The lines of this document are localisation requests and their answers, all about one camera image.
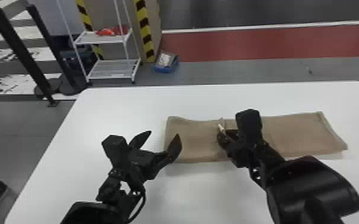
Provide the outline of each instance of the red floor stripe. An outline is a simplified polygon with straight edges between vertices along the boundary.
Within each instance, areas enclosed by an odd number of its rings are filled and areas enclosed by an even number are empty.
[[[164,34],[180,61],[359,56],[359,26]]]

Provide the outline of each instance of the black cable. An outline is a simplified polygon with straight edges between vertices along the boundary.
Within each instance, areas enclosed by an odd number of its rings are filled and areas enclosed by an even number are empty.
[[[143,206],[145,206],[145,203],[146,203],[146,194],[143,191],[142,192],[142,204],[139,206],[138,210],[134,213],[134,215],[131,218],[128,219],[126,224],[129,224],[132,221],[134,221],[134,219],[139,215],[139,213],[141,213],[141,210],[143,209]]]

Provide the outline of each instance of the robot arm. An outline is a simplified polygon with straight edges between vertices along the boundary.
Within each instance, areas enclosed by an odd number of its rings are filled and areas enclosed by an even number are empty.
[[[217,139],[238,168],[267,194],[275,224],[341,224],[359,211],[359,196],[339,173],[312,156],[286,161],[262,137],[259,112],[236,115],[239,130],[222,130]]]
[[[178,135],[171,141],[167,151],[153,153],[141,150],[150,134],[151,131],[143,132],[129,144],[124,137],[116,135],[110,135],[102,142],[113,168],[99,189],[96,197],[99,203],[74,203],[62,224],[127,224],[136,218],[146,202],[144,182],[153,180],[182,150]],[[121,182],[128,184],[129,192],[121,189]],[[138,210],[131,215],[141,200]]]

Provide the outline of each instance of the folded cloth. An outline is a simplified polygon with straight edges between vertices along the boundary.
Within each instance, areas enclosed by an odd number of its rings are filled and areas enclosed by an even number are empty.
[[[175,162],[227,160],[225,151],[216,140],[218,124],[226,130],[237,129],[236,121],[232,119],[196,121],[169,117],[164,149],[179,134],[182,152]],[[264,139],[283,157],[332,154],[347,149],[322,112],[263,117],[262,124]]]

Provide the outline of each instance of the yellow and black striped pole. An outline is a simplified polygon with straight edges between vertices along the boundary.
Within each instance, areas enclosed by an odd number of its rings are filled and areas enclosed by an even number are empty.
[[[87,31],[94,31],[92,20],[90,16],[88,15],[88,12],[86,11],[86,5],[84,0],[75,0],[76,6],[78,7],[79,13],[81,14],[81,19],[83,22],[83,25],[85,25],[85,28]],[[93,51],[95,54],[98,55],[98,57],[103,60],[103,51],[101,50],[99,44],[93,44],[92,45]]]
[[[146,54],[146,62],[152,63],[155,61],[153,42],[151,41],[151,28],[147,16],[145,0],[134,0],[135,9],[137,11],[138,24],[141,30],[143,50]]]

